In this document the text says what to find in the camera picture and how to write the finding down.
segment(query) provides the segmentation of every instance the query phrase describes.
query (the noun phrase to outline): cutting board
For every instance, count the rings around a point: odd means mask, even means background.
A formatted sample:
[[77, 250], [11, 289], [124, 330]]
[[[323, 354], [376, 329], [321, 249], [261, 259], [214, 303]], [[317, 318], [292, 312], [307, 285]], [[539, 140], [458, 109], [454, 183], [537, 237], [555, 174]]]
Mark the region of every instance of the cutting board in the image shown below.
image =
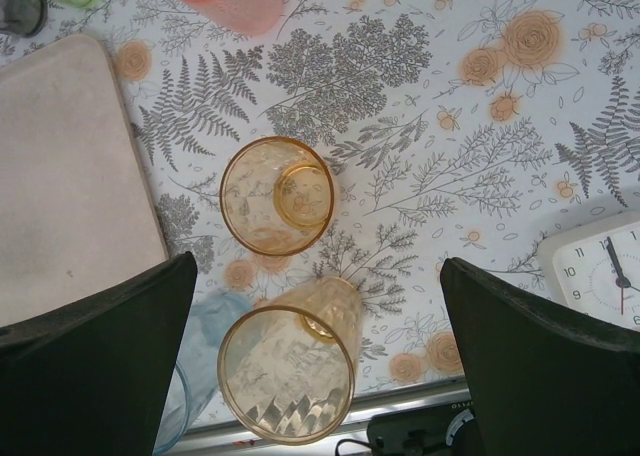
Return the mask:
[[110, 60], [73, 35], [0, 71], [0, 327], [167, 259]]

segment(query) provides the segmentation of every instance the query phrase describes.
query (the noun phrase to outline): clock face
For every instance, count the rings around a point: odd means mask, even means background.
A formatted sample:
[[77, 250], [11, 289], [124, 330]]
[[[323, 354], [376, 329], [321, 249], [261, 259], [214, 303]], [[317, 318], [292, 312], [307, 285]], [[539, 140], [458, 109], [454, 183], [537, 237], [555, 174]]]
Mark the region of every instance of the clock face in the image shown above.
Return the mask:
[[570, 308], [640, 330], [640, 223], [559, 248], [553, 269]]

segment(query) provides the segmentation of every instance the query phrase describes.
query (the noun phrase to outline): table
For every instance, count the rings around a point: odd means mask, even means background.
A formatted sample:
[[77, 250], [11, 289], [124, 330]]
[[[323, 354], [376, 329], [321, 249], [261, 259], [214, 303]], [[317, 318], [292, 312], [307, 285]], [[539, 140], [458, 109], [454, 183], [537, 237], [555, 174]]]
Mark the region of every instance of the table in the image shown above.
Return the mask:
[[[361, 283], [358, 394], [460, 374], [447, 257], [548, 296], [541, 238], [640, 207], [640, 0], [286, 0], [254, 38], [176, 0], [49, 10], [37, 37], [0, 36], [1, 64], [73, 32], [105, 44], [196, 298]], [[314, 146], [341, 186], [330, 231], [284, 260], [248, 254], [218, 206], [230, 157], [273, 134]], [[196, 426], [231, 419], [216, 396]]]

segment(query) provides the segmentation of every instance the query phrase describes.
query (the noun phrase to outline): metal table edge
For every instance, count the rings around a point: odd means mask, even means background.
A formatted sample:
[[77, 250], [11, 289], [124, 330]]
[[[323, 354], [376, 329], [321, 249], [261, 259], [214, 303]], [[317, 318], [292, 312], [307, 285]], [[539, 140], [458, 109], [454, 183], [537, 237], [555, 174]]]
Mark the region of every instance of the metal table edge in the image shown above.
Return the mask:
[[[411, 386], [356, 397], [340, 427], [317, 443], [305, 446], [276, 445], [261, 440], [239, 422], [232, 421], [189, 431], [169, 454], [222, 456], [253, 452], [260, 455], [329, 455], [333, 454], [336, 443], [343, 438], [366, 441], [367, 425], [376, 415], [452, 404], [467, 399], [470, 399], [470, 394], [464, 379]], [[345, 445], [340, 449], [341, 454], [361, 453], [364, 450], [356, 445]]]

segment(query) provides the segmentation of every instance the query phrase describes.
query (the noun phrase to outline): floral tablecloth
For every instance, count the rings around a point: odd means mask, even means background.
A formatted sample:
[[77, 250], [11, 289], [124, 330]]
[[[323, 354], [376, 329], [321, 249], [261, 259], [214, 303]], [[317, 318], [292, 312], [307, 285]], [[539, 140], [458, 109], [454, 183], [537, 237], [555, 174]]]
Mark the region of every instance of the floral tablecloth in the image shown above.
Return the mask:
[[[359, 394], [460, 373], [445, 258], [545, 296], [541, 238], [640, 207], [640, 0], [286, 0], [255, 38], [176, 0], [49, 9], [36, 38], [0, 36], [2, 64], [101, 40], [169, 248], [198, 260], [196, 297], [260, 305], [350, 279], [368, 315]], [[218, 206], [230, 157], [274, 134], [313, 146], [341, 186], [322, 240], [279, 260], [244, 250]], [[217, 396], [197, 424], [231, 418]]]

